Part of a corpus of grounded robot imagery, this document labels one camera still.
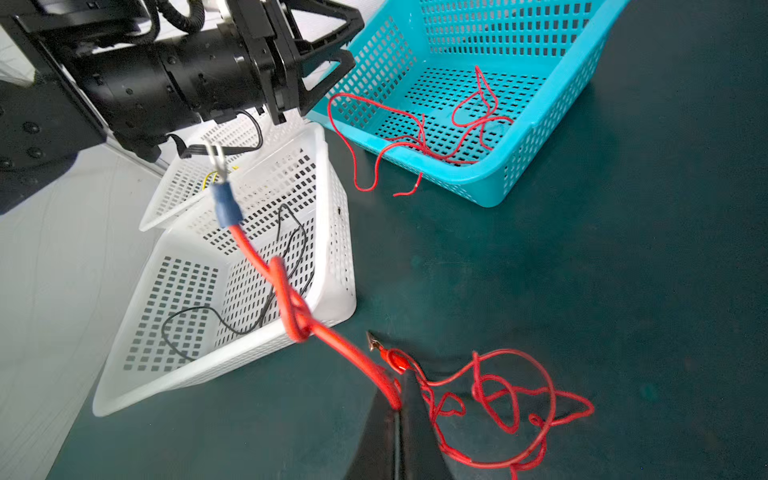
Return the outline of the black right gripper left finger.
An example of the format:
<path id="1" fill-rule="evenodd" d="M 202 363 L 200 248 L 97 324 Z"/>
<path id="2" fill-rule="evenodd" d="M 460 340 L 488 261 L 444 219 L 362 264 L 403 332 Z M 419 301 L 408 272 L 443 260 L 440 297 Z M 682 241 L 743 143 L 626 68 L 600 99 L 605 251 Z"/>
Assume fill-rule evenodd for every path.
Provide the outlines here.
<path id="1" fill-rule="evenodd" d="M 386 396 L 377 391 L 344 479 L 394 480 L 398 477 L 398 416 Z"/>

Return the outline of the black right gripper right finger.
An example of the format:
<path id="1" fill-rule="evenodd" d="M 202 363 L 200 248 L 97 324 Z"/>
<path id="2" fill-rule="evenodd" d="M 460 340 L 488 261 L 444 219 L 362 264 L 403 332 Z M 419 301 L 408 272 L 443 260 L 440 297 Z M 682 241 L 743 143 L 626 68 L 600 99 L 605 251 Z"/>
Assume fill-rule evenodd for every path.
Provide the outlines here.
<path id="1" fill-rule="evenodd" d="M 401 399 L 398 479 L 452 479 L 420 384 L 411 371 L 403 376 Z"/>

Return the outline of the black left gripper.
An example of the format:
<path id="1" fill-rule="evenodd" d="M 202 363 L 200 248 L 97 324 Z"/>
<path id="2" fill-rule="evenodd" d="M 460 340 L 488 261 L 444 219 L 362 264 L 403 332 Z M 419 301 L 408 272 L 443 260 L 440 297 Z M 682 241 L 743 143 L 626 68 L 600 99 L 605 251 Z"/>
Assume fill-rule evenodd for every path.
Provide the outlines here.
<path id="1" fill-rule="evenodd" d="M 276 125 L 293 109 L 306 116 L 356 65 L 351 52 L 339 50 L 364 27 L 362 14 L 354 7 L 336 1 L 229 1 L 227 5 L 255 69 L 263 104 Z M 330 62 L 335 67 L 307 89 L 300 80 L 298 55 L 302 60 L 322 59 L 332 53 Z"/>

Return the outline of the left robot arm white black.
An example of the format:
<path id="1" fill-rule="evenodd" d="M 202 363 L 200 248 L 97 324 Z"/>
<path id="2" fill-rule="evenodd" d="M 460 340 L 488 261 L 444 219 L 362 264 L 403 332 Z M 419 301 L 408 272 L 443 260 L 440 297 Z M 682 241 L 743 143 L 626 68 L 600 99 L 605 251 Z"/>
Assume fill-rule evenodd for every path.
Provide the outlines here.
<path id="1" fill-rule="evenodd" d="M 333 1 L 5 1 L 1 27 L 30 62 L 30 84 L 1 85 L 1 209 L 114 138 L 147 162 L 181 129 L 248 109 L 281 124 L 308 113 L 353 67 L 360 12 Z"/>

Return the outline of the thick red cable blue terminal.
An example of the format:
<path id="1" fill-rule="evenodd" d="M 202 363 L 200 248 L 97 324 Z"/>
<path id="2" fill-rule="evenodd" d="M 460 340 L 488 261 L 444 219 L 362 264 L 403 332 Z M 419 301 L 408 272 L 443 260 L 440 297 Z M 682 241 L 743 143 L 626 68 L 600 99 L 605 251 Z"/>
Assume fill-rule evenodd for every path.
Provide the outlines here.
<path id="1" fill-rule="evenodd" d="M 310 336 L 317 337 L 369 377 L 393 410 L 400 410 L 402 401 L 396 385 L 357 347 L 312 316 L 303 297 L 290 285 L 282 259 L 274 257 L 266 262 L 254 249 L 241 227 L 242 211 L 228 181 L 228 167 L 223 148 L 210 142 L 205 142 L 204 146 L 219 176 L 219 181 L 210 188 L 219 225 L 229 230 L 245 258 L 273 286 L 288 337 L 298 343 L 306 341 Z"/>

